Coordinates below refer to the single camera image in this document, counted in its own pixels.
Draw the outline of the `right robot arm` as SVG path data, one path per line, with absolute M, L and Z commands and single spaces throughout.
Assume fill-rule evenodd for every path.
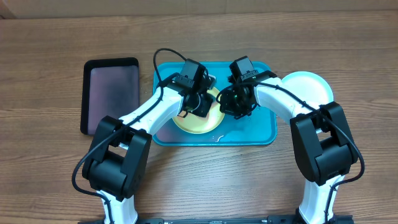
M 302 203 L 295 215 L 269 217 L 268 223 L 353 223 L 351 215 L 335 215 L 333 203 L 345 175 L 363 157 L 353 141 L 342 107 L 321 97 L 322 84 L 298 76 L 285 84 L 269 70 L 258 72 L 247 56 L 229 66 L 229 86 L 216 96 L 221 112 L 235 119 L 265 107 L 289 124 L 295 161 L 305 177 Z

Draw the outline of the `yellow-green plate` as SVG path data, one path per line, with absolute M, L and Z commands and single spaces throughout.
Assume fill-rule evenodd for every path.
M 183 115 L 183 112 L 179 116 L 172 118 L 172 120 L 180 129 L 192 134 L 208 133 L 219 126 L 224 119 L 224 113 L 220 111 L 220 104 L 216 101 L 211 104 L 205 118 L 191 113 L 187 114 L 184 118 L 181 115 Z

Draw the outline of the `light blue plate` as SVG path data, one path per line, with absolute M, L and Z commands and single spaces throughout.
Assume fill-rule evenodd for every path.
M 288 74 L 282 79 L 286 89 L 303 101 L 325 105 L 334 101 L 330 85 L 319 75 L 299 71 Z

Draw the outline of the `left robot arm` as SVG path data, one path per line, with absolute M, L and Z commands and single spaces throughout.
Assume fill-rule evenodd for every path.
M 103 223 L 135 223 L 134 194 L 142 181 L 153 135 L 181 112 L 206 117 L 214 101 L 207 91 L 216 78 L 186 59 L 182 71 L 158 82 L 153 96 L 118 119 L 105 116 L 90 150 L 76 166 L 90 183 L 90 195 L 102 200 Z

